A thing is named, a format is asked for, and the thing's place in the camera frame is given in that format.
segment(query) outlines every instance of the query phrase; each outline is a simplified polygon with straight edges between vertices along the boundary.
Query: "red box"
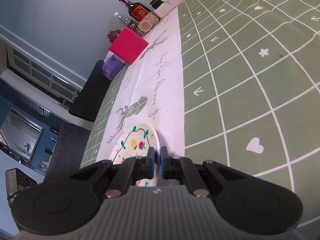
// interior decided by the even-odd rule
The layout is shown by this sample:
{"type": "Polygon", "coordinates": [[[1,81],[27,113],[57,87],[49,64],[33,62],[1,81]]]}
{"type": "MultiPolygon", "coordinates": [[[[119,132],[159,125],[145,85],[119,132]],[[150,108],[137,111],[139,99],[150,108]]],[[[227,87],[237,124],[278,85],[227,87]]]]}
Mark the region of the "red box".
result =
{"type": "Polygon", "coordinates": [[[126,27],[111,44],[109,50],[132,64],[148,44],[137,33],[126,27]]]}

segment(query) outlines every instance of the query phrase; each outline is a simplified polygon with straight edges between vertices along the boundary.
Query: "mirror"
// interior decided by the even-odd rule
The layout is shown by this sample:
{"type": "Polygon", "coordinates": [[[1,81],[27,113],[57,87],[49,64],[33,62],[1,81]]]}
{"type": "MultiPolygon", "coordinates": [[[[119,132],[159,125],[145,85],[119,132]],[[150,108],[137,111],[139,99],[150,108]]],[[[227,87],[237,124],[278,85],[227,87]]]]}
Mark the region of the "mirror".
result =
{"type": "Polygon", "coordinates": [[[42,127],[11,109],[0,128],[0,137],[15,153],[30,160],[42,127]]]}

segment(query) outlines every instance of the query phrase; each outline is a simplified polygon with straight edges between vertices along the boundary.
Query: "heart symbol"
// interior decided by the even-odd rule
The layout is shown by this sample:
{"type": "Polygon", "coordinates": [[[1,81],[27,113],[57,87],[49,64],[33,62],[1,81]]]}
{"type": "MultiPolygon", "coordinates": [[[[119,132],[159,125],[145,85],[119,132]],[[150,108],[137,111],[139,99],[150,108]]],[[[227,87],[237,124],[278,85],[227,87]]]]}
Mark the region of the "heart symbol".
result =
{"type": "Polygon", "coordinates": [[[263,146],[260,145],[259,143],[260,143],[260,139],[258,137],[252,138],[248,143],[246,150],[254,153],[263,153],[263,146]]]}

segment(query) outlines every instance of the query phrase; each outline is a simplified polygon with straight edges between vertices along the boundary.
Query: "bottle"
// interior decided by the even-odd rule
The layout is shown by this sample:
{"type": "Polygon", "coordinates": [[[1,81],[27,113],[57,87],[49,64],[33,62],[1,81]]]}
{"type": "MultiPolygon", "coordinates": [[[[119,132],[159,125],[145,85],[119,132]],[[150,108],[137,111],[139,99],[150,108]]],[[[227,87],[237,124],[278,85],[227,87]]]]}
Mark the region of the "bottle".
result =
{"type": "Polygon", "coordinates": [[[146,6],[139,2],[132,3],[128,0],[119,0],[119,2],[127,6],[129,15],[139,22],[150,12],[146,6]]]}
{"type": "Polygon", "coordinates": [[[122,22],[125,23],[125,25],[128,25],[130,23],[130,20],[128,18],[121,16],[118,12],[115,12],[113,16],[119,18],[122,22]]]}
{"type": "Polygon", "coordinates": [[[142,36],[144,33],[138,28],[138,24],[134,20],[129,20],[126,17],[121,16],[118,12],[115,12],[114,17],[119,18],[127,27],[133,30],[138,35],[142,36]]]}

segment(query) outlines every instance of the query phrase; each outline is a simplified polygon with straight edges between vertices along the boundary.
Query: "white ceramic plate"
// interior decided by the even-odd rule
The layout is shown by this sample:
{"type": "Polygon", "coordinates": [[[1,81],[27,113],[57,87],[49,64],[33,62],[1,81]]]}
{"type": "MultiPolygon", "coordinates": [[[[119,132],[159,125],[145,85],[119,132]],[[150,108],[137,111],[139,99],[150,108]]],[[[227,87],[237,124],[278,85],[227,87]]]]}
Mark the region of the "white ceramic plate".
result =
{"type": "MultiPolygon", "coordinates": [[[[137,123],[125,130],[113,148],[110,160],[113,164],[121,164],[126,158],[135,156],[147,156],[148,148],[153,147],[159,153],[160,143],[155,129],[146,123],[137,123]]],[[[136,186],[154,187],[157,178],[142,179],[137,181],[136,186]]]]}

